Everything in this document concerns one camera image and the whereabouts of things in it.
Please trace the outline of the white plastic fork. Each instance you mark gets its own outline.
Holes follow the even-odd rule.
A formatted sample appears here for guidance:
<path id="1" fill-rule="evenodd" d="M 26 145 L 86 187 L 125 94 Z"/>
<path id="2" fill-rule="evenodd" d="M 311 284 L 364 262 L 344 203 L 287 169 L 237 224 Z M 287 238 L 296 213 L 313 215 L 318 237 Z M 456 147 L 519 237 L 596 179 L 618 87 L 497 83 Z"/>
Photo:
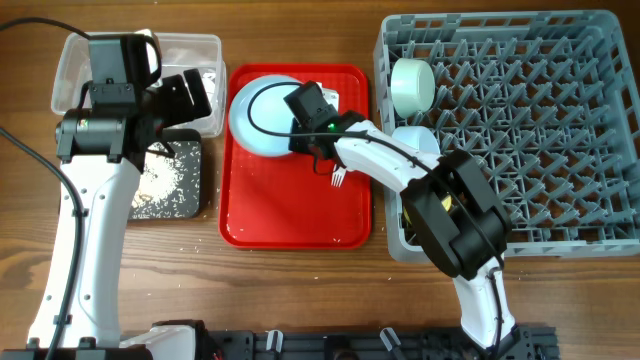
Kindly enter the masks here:
<path id="1" fill-rule="evenodd" d="M 331 176 L 331 186 L 341 187 L 346 176 L 347 170 L 344 167 L 335 165 Z"/>

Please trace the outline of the light blue plate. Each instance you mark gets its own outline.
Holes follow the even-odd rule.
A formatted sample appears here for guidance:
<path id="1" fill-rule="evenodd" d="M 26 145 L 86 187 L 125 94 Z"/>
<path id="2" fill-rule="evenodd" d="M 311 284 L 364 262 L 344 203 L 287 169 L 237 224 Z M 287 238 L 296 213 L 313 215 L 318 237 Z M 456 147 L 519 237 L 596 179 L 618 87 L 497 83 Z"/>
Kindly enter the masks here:
<path id="1" fill-rule="evenodd" d="M 270 132 L 291 133 L 294 115 L 284 97 L 296 90 L 301 82 L 285 75 L 258 77 L 235 95 L 229 110 L 229 127 L 236 142 L 245 150 L 262 157 L 289 155 L 288 137 L 265 134 L 248 120 L 251 118 L 260 128 Z"/>

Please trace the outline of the light blue small bowl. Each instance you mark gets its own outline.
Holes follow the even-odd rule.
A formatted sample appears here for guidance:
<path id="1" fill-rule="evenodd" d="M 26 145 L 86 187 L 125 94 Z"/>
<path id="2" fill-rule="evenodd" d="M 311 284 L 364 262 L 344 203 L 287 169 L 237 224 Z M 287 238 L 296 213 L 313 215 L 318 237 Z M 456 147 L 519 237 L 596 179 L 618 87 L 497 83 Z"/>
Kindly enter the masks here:
<path id="1" fill-rule="evenodd" d="M 396 128 L 392 137 L 407 146 L 426 153 L 440 153 L 439 143 L 435 135 L 423 126 L 401 126 Z"/>

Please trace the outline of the green bowl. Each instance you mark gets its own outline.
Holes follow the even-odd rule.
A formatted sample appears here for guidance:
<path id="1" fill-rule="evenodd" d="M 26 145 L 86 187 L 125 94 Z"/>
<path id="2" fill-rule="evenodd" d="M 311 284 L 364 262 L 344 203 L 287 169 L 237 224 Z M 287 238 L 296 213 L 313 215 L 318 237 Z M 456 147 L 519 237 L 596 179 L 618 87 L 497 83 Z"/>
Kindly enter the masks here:
<path id="1" fill-rule="evenodd" d="M 391 99 L 396 113 L 409 118 L 432 107 L 436 82 L 432 67 L 423 60 L 402 58 L 391 72 Z"/>

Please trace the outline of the yellow cup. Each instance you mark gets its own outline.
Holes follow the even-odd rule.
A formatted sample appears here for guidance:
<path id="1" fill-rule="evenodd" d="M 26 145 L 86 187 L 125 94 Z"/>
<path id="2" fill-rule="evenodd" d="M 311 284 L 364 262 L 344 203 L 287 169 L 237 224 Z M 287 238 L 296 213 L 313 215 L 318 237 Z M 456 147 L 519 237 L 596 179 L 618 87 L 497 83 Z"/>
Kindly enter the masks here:
<path id="1" fill-rule="evenodd" d="M 445 223 L 453 207 L 450 195 L 437 192 L 402 194 L 403 216 L 415 230 L 433 228 Z"/>

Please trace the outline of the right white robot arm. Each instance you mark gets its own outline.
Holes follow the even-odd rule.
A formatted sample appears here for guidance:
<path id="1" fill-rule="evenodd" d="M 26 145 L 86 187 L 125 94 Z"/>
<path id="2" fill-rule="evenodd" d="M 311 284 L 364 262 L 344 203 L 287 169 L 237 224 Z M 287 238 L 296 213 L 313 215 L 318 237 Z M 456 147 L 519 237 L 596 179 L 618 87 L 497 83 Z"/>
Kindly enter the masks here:
<path id="1" fill-rule="evenodd" d="M 474 157 L 412 148 L 356 112 L 314 124 L 292 119 L 291 149 L 331 159 L 397 193 L 417 243 L 451 277 L 461 326 L 476 347 L 494 357 L 513 344 L 502 273 L 511 219 Z"/>

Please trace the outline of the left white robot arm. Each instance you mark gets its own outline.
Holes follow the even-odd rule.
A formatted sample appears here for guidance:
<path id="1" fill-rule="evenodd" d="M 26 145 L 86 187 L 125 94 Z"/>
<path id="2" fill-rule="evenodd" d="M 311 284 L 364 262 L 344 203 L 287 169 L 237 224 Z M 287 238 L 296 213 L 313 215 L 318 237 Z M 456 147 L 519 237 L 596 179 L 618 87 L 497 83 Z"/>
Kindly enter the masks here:
<path id="1" fill-rule="evenodd" d="M 118 320 L 125 229 L 151 145 L 163 131 L 211 112 L 202 77 L 87 82 L 91 106 L 66 112 L 56 128 L 61 201 L 45 295 L 22 349 L 4 359 L 207 359 L 215 341 L 200 320 L 156 323 L 128 340 Z"/>

